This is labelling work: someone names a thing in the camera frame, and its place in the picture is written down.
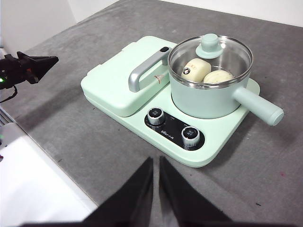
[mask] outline pot handle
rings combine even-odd
[[[161,48],[161,50],[154,53],[147,60],[145,60],[137,68],[135,68],[131,72],[131,74],[129,75],[129,78],[128,78],[129,90],[132,92],[140,91],[140,87],[139,87],[140,77],[160,60],[162,60],[163,65],[167,65],[168,64],[167,56],[170,53],[170,51],[171,51],[171,48],[165,46],[165,47]]]
[[[268,125],[277,125],[284,116],[284,111],[280,107],[252,93],[244,87],[236,89],[233,93],[233,98],[248,108],[257,117],[265,121]]]

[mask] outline silver handle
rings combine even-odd
[[[147,60],[145,60],[137,68],[135,68],[131,72],[131,74],[129,75],[129,78],[128,78],[129,90],[132,92],[140,91],[140,87],[139,87],[140,77],[160,60],[162,60],[163,65],[167,65],[168,64],[167,56],[170,53],[170,51],[171,51],[171,48],[165,46],[161,50],[154,53]]]

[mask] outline brand logo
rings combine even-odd
[[[171,138],[172,140],[174,139],[173,136],[169,135],[169,134],[168,134],[166,131],[164,131],[164,130],[161,130],[161,133],[164,134],[164,135],[166,135],[167,137]]]

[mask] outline gray carpet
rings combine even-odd
[[[255,57],[251,77],[259,83],[261,96],[281,106],[285,117],[269,127],[248,114],[205,167],[169,161],[234,220],[303,226],[301,27],[156,0],[121,0],[27,51],[60,60],[39,84],[18,85],[17,97],[2,108],[97,204],[153,157],[150,226],[161,226],[158,180],[163,153],[94,108],[80,82],[90,69],[145,35],[178,43],[206,33],[231,36],[250,47]],[[1,98],[11,92],[2,91]]]

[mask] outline mint green appliance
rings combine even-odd
[[[202,167],[249,111],[240,105],[223,117],[204,119],[176,107],[167,61],[175,46],[145,36],[89,71],[81,87],[88,101],[135,134],[187,166]],[[249,77],[245,83],[243,87],[258,96],[258,84]]]

